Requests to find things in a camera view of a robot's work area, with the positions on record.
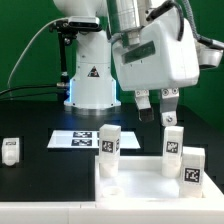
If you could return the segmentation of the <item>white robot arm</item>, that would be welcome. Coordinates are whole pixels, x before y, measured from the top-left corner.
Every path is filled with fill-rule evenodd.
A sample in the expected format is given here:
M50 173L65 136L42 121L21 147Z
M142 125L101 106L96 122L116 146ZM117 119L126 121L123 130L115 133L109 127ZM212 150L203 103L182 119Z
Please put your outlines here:
M53 0L60 52L77 41L76 73L61 60L69 111L103 114L120 107L116 88L134 93L139 119L154 119L149 92L160 92L164 126L177 123L179 90L215 68L224 43L197 32L189 0Z

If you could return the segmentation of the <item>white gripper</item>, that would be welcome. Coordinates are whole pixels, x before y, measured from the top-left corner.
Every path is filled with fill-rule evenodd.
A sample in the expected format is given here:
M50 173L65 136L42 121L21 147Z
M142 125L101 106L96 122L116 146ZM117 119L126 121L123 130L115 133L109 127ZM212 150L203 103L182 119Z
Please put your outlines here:
M164 127L177 124L179 87L195 85L199 65L191 27L184 20L182 39L178 12L172 8L140 30L140 44L124 48L120 40L112 45L115 70L123 91L135 91L139 120L151 122L154 111L149 91L160 91L160 115Z

